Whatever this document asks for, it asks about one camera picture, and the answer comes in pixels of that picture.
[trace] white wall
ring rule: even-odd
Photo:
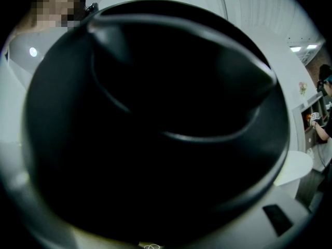
[[[46,52],[67,31],[66,27],[51,27],[42,32],[20,34],[9,45],[9,57],[22,69],[33,75]],[[30,55],[31,47],[36,49],[37,56]]]
[[[308,85],[306,99],[317,91],[312,79],[297,56],[290,50],[283,38],[265,27],[243,29],[258,46],[275,71],[286,99],[290,120],[290,150],[297,150],[297,134],[292,110],[303,103],[299,93],[299,82]]]
[[[11,59],[9,59],[8,64],[9,67],[12,69],[14,75],[19,80],[19,82],[27,90],[32,79],[32,74],[24,70],[22,67],[20,67],[17,63],[15,63]]]
[[[130,0],[101,0],[100,9]],[[296,53],[307,64],[319,51],[323,36],[296,0],[175,0],[209,10],[240,29],[265,26],[280,35],[289,46],[301,46]],[[307,50],[309,44],[318,44]]]
[[[2,55],[0,60],[0,143],[19,141],[25,94],[25,88],[8,68],[7,61]]]

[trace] hair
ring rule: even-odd
[[[68,2],[74,3],[74,8],[67,7]],[[38,15],[42,16],[44,14],[43,4],[47,5],[46,9],[49,14],[60,17],[61,19],[58,19],[58,21],[66,23],[67,21],[82,19],[82,16],[85,14],[85,2],[86,0],[67,0],[60,5],[56,0],[34,0],[31,3],[31,9],[29,12],[17,24],[15,34],[39,31],[39,27],[37,27],[37,19]]]
[[[332,67],[330,67],[330,66],[327,65],[327,64],[323,64],[323,65],[320,67],[320,75],[319,75],[320,82],[324,83],[324,81],[325,81],[330,75],[332,75]]]

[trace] person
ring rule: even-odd
[[[332,97],[332,67],[323,64],[320,67],[319,85],[324,87],[326,94]],[[314,128],[318,136],[326,141],[332,136],[332,109],[329,113],[329,119],[324,128],[322,128],[316,121],[311,121],[311,127]]]
[[[16,24],[5,45],[0,49],[0,163],[10,161],[11,158],[20,155],[21,115],[26,96],[26,89],[8,63],[10,42],[20,34],[40,32],[49,27],[66,26],[69,22],[81,21],[91,11],[91,7],[85,6],[85,0],[32,1],[30,10]],[[12,168],[13,171],[19,169],[14,166]],[[54,231],[53,228],[50,228],[53,226],[52,224],[55,225],[53,222],[43,225],[41,232],[36,231],[32,225],[32,227],[29,226],[29,230],[34,234],[32,238],[26,225],[21,224],[22,219],[14,209],[12,201],[7,197],[2,184],[0,185],[0,203],[3,211],[2,223],[6,226],[2,238],[3,243],[17,248],[23,246],[31,248],[77,247],[72,228]]]

